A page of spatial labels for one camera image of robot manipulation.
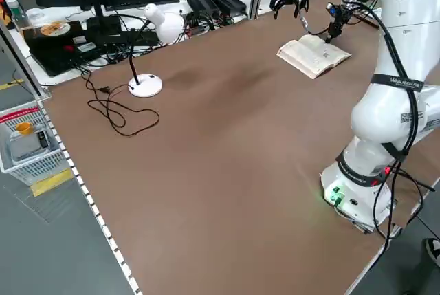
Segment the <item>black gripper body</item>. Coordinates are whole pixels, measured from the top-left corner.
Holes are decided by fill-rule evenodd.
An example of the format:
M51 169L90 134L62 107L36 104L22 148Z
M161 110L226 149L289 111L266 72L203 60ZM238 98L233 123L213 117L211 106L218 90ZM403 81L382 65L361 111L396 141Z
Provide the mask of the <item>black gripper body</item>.
M330 14L333 21L329 24L328 35L339 36L342 33L342 28L347 23L347 12L334 12Z

